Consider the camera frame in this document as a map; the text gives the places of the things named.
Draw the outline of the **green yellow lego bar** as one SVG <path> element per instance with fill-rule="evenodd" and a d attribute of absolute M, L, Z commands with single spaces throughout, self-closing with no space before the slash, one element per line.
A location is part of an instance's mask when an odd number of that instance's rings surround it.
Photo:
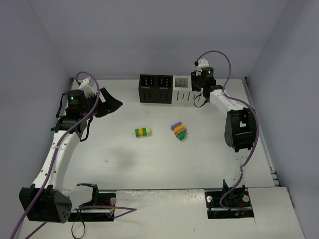
<path fill-rule="evenodd" d="M 135 135 L 136 137 L 144 137 L 151 135 L 152 130 L 150 127 L 142 127 L 142 128 L 136 128 L 135 129 Z"/>

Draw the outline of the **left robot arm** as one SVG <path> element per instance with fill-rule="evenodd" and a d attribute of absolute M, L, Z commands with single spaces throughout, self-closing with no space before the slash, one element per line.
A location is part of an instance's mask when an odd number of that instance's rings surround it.
<path fill-rule="evenodd" d="M 93 90 L 71 90 L 66 97 L 65 114 L 58 116 L 58 122 L 52 128 L 53 142 L 45 163 L 32 185 L 23 187 L 19 193 L 30 221 L 65 223 L 73 210 L 93 200 L 93 187 L 85 183 L 77 184 L 64 194 L 64 177 L 75 148 L 89 128 L 89 122 L 115 112 L 123 104 L 105 88 L 98 93 Z"/>

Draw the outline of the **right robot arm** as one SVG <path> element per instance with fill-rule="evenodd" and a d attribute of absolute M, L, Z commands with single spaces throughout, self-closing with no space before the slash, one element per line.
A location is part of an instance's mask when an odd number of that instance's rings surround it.
<path fill-rule="evenodd" d="M 226 198 L 244 189 L 244 170 L 257 146 L 259 121 L 247 102 L 231 97 L 225 86 L 216 83 L 212 67 L 198 67 L 191 73 L 191 83 L 192 90 L 201 91 L 205 103 L 212 103 L 226 115 L 224 139 L 231 153 L 220 198 L 223 204 Z"/>

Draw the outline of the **white slotted double container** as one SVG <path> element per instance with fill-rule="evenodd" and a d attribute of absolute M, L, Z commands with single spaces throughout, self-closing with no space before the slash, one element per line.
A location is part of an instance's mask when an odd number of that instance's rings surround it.
<path fill-rule="evenodd" d="M 173 76 L 172 101 L 174 106 L 194 107 L 204 103 L 205 98 L 198 91 L 192 91 L 190 76 Z"/>

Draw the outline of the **black slotted double container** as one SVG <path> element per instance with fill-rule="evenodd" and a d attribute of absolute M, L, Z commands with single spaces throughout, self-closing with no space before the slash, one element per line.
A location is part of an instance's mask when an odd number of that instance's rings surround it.
<path fill-rule="evenodd" d="M 171 104 L 173 76 L 140 74 L 139 98 L 141 103 Z"/>

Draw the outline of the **yellow curved lego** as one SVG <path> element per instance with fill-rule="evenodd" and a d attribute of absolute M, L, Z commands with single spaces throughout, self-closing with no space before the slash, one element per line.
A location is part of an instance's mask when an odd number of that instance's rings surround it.
<path fill-rule="evenodd" d="M 181 125 L 174 128 L 174 133 L 177 134 L 180 131 L 184 131 L 184 130 L 185 130 L 185 126 L 181 124 Z"/>

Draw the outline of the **pink patterned lego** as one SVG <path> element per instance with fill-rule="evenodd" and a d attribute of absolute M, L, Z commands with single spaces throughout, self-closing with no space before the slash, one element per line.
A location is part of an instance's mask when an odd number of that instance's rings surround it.
<path fill-rule="evenodd" d="M 178 136 L 179 134 L 186 132 L 186 131 L 187 131 L 186 128 L 179 129 L 178 131 L 175 132 L 175 136 Z"/>

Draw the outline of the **purple curved lego top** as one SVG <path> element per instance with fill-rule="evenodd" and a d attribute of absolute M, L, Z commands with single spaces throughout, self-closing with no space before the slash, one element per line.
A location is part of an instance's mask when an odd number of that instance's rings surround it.
<path fill-rule="evenodd" d="M 180 125 L 181 125 L 181 122 L 179 121 L 179 122 L 173 124 L 173 125 L 170 127 L 170 129 L 171 129 L 172 131 L 174 131 L 174 129 L 175 129 L 176 127 L 180 126 Z"/>

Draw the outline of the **dark green lego piece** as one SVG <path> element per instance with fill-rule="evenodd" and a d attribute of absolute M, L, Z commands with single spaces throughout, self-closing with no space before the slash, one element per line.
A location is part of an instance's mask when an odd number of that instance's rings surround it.
<path fill-rule="evenodd" d="M 177 139 L 182 141 L 185 139 L 187 132 L 183 132 L 177 136 Z"/>

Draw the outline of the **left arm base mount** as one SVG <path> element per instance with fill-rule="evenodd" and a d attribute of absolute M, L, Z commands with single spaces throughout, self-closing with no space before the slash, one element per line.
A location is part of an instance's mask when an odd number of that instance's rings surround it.
<path fill-rule="evenodd" d="M 79 206 L 109 206 L 116 205 L 115 192 L 100 192 L 97 184 L 79 183 L 76 189 L 92 189 L 90 201 L 85 201 Z M 115 209 L 81 209 L 79 213 L 74 210 L 68 219 L 68 222 L 113 222 Z"/>

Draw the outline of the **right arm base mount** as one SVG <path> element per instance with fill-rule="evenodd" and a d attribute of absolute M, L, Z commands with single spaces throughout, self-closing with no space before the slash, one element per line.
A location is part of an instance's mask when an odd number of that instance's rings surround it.
<path fill-rule="evenodd" d="M 208 190 L 204 192 L 208 219 L 253 218 L 254 212 L 249 192 L 244 185 L 227 194 L 223 198 L 222 204 L 220 203 L 220 199 L 229 190 L 230 188 L 223 181 L 221 190 Z"/>

